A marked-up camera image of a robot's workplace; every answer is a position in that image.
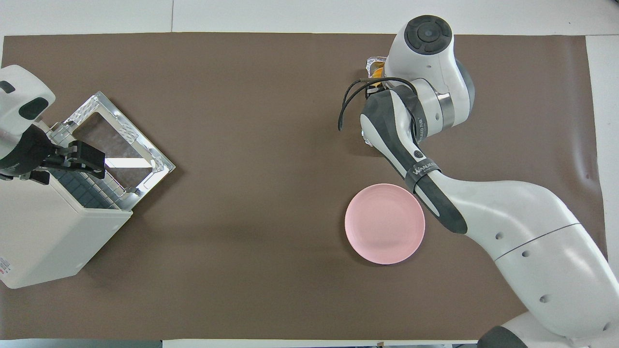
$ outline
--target warning label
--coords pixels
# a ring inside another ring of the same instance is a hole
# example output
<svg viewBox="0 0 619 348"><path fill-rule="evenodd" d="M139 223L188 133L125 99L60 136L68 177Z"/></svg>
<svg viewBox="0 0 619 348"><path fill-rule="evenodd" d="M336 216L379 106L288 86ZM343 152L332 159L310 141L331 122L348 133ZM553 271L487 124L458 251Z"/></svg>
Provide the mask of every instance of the warning label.
<svg viewBox="0 0 619 348"><path fill-rule="evenodd" d="M0 276L5 276L11 271L11 263L7 259L0 256Z"/></svg>

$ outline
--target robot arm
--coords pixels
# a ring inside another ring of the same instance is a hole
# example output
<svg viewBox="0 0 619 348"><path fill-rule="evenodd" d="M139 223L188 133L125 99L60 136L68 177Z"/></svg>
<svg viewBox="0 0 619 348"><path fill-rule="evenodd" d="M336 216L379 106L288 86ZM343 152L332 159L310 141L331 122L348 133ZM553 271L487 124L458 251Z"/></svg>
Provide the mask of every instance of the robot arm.
<svg viewBox="0 0 619 348"><path fill-rule="evenodd" d="M19 177L49 183L48 169L105 174L105 154L74 141L68 148L52 144L38 124L56 97L36 76L11 65L0 69L0 179Z"/></svg>
<svg viewBox="0 0 619 348"><path fill-rule="evenodd" d="M465 81L452 48L451 30L444 21L433 16L411 20L396 36L384 73L400 74L395 76L412 81L415 90L388 84L389 89L369 97L360 119L365 139L391 162L409 190L447 229L483 247L529 309L524 319L491 330L480 347L509 347L509 335L496 335L505 331L512 334L513 347L527 347L525 342L546 347L527 338L539 332L547 333L545 342L552 347L582 347L617 336L619 284L559 198L530 183L449 178L418 148L420 125L432 135L469 115L473 94L467 89L472 84ZM433 89L434 100L422 96L427 88ZM433 115L437 103L441 113ZM432 125L430 120L441 122Z"/></svg>

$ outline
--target metal frame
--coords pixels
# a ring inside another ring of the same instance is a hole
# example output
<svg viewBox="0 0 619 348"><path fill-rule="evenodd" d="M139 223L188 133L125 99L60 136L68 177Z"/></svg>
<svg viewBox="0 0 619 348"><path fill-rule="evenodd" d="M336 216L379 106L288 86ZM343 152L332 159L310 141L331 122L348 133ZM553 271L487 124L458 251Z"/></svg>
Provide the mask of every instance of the metal frame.
<svg viewBox="0 0 619 348"><path fill-rule="evenodd" d="M101 92L90 97L67 120L56 123L48 136L57 145L67 147L71 141L75 140L72 133L94 113L99 113L143 159L150 163L152 168L152 171L136 187L123 187L107 170L102 180L79 173L95 191L110 202L109 209L130 211L176 166Z"/></svg>

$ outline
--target white surface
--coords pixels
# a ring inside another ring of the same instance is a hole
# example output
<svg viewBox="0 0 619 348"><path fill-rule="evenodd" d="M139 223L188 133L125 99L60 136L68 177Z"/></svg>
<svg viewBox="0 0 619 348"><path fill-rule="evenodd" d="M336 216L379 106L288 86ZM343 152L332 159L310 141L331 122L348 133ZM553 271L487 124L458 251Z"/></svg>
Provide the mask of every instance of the white surface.
<svg viewBox="0 0 619 348"><path fill-rule="evenodd" d="M172 0L0 1L0 41L5 35L169 32L171 23Z"/></svg>
<svg viewBox="0 0 619 348"><path fill-rule="evenodd" d="M107 157L105 165L110 168L152 168L153 166L141 157L136 159L115 159Z"/></svg>
<svg viewBox="0 0 619 348"><path fill-rule="evenodd" d="M396 33L422 15L456 34L619 33L612 0L175 0L175 32Z"/></svg>
<svg viewBox="0 0 619 348"><path fill-rule="evenodd" d="M619 275L619 35L587 37L608 262Z"/></svg>
<svg viewBox="0 0 619 348"><path fill-rule="evenodd" d="M13 289L74 276L132 214L84 209L53 177L46 186L19 179L2 184L0 257L11 271L0 281Z"/></svg>
<svg viewBox="0 0 619 348"><path fill-rule="evenodd" d="M0 341L2 348L160 348L159 341L95 339L14 339Z"/></svg>
<svg viewBox="0 0 619 348"><path fill-rule="evenodd" d="M305 347L368 347L383 342L385 346L416 346L422 344L458 345L477 341L322 341L296 339L175 339L163 342L163 348L305 348Z"/></svg>
<svg viewBox="0 0 619 348"><path fill-rule="evenodd" d="M166 32L171 28L174 31L396 33L402 23L420 13L444 17L455 33L619 34L619 4L613 0L174 0L174 5L172 11L172 0L1 0L0 43L4 35ZM619 153L619 142L616 141L619 122L615 118L618 110L616 91L619 90L619 64L616 59L619 56L619 36L587 37L587 52L608 255L615 274L619 274L619 214L616 213L619 210L619 188L615 184L619 170L615 159ZM207 345L215 341L224 345ZM179 345L169 346L174 342ZM183 342L168 341L165 344L173 348L242 347L239 342L256 342L264 347L275 347L275 342L280 341L200 340L189 341L184 346ZM336 344L334 341L322 343Z"/></svg>

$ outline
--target brown paper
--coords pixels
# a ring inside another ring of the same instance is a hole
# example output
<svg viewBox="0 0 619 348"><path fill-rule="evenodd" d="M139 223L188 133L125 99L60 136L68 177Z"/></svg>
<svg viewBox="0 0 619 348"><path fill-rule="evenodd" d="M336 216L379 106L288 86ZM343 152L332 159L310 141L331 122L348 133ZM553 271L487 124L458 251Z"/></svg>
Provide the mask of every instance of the brown paper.
<svg viewBox="0 0 619 348"><path fill-rule="evenodd" d="M524 312L481 247L427 211L400 264L346 240L357 192L404 186L363 143L362 97L336 128L344 90L392 39L6 37L2 65L56 94L48 124L101 90L178 168L78 275L0 286L0 338L477 339ZM456 54L475 106L427 156L454 178L549 188L605 250L584 37L458 36Z"/></svg>

